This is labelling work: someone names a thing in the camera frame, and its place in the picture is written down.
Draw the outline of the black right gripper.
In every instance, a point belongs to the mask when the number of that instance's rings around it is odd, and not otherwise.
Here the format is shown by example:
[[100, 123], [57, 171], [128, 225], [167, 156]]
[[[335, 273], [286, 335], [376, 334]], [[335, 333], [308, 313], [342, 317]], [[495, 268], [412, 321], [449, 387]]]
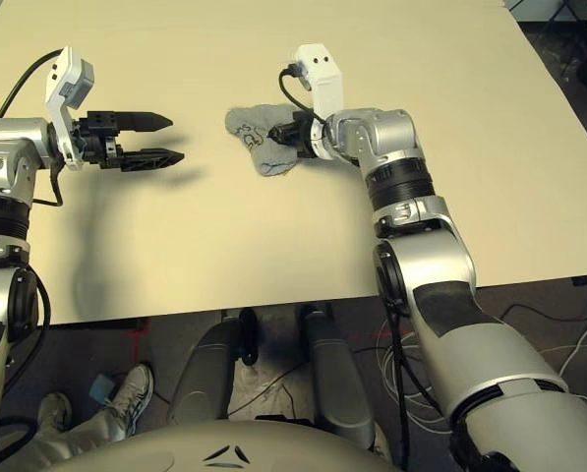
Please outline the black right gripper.
[[292, 117], [293, 122], [275, 125], [267, 136], [278, 144], [293, 144], [299, 158], [317, 158], [312, 145], [315, 117], [302, 110], [295, 111]]

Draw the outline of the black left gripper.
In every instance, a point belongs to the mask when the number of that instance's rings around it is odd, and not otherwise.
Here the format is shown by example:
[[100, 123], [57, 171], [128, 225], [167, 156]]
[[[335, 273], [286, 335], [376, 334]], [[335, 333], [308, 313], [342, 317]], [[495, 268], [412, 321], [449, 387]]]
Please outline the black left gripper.
[[156, 132], [173, 125], [173, 121], [153, 112], [89, 111], [73, 122], [78, 143], [83, 145], [83, 160], [101, 169], [149, 171], [173, 166], [185, 154], [166, 148], [143, 148], [126, 151], [116, 143], [121, 132]]

